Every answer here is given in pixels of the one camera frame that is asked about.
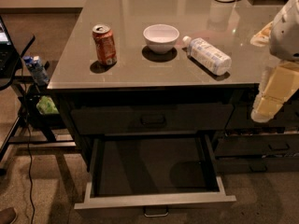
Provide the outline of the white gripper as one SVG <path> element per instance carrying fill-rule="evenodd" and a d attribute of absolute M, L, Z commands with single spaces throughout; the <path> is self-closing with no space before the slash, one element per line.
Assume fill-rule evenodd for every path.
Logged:
<path fill-rule="evenodd" d="M 299 0 L 289 0 L 265 27 L 255 34 L 250 44 L 264 47 L 281 60 L 299 61 Z M 299 90 L 299 62 L 280 62 L 267 67 L 253 103 L 252 111 L 274 117 Z"/>

